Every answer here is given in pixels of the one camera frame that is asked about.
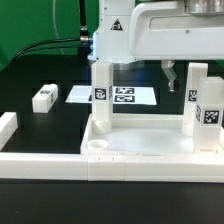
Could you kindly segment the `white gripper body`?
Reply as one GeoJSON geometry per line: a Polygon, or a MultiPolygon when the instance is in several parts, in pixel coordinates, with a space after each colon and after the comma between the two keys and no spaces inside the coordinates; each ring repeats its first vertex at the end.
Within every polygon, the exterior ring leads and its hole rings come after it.
{"type": "Polygon", "coordinates": [[[224,0],[143,2],[129,46],[138,60],[224,60],[224,0]]]}

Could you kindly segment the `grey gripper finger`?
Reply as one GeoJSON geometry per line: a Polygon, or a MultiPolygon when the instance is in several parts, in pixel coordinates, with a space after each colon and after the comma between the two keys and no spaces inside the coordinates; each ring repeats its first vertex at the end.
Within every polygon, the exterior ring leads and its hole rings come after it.
{"type": "Polygon", "coordinates": [[[169,80],[169,89],[171,92],[175,90],[176,73],[173,69],[174,62],[172,60],[162,60],[161,68],[169,80]]]}

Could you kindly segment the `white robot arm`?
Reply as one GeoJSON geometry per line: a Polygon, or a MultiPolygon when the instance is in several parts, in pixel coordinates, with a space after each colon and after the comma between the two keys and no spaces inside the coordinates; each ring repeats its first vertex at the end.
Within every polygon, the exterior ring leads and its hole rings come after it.
{"type": "Polygon", "coordinates": [[[224,60],[224,0],[99,0],[91,60],[159,60],[172,91],[177,60],[224,60]]]}

